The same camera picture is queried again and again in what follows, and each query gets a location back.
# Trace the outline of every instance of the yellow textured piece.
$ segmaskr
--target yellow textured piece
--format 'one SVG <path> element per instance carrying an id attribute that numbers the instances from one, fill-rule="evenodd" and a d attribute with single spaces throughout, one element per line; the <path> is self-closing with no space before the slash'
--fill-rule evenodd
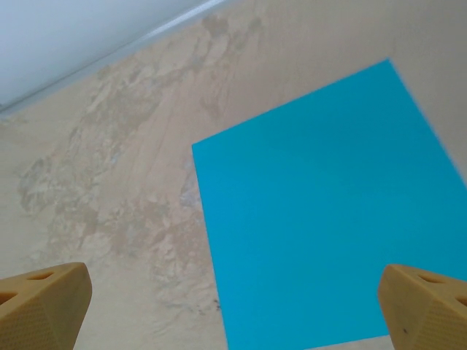
<path id="1" fill-rule="evenodd" d="M 378 289 L 395 350 L 466 350 L 467 283 L 402 265 Z"/>
<path id="2" fill-rule="evenodd" d="M 0 280 L 0 349 L 73 349 L 91 294 L 80 262 Z"/>

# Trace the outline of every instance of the white wall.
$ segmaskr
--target white wall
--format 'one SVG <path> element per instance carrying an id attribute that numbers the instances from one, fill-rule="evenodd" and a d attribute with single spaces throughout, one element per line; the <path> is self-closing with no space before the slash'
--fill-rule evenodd
<path id="1" fill-rule="evenodd" d="M 95 71 L 223 2 L 1 0 L 0 110 Z"/>

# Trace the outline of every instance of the marbled surface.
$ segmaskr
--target marbled surface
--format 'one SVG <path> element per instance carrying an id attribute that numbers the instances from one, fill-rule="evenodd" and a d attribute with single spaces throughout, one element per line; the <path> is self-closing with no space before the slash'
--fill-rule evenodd
<path id="1" fill-rule="evenodd" d="M 389 56 L 465 176 L 466 18 L 464 0 L 240 1 L 13 115 L 0 277 L 85 262 L 76 349 L 225 349 L 191 144 Z"/>

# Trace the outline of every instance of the blue paper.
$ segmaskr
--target blue paper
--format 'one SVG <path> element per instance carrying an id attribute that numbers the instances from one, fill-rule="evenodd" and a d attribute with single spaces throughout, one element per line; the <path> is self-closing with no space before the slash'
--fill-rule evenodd
<path id="1" fill-rule="evenodd" d="M 467 279 L 467 191 L 389 61 L 193 154 L 230 350 L 386 335 L 389 263 Z"/>

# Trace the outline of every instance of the blue square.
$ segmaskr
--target blue square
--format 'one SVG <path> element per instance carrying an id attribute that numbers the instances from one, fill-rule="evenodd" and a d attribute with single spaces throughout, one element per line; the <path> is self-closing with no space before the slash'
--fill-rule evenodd
<path id="1" fill-rule="evenodd" d="M 386 335 L 389 263 L 467 279 L 466 189 L 389 61 L 193 154 L 230 350 Z"/>

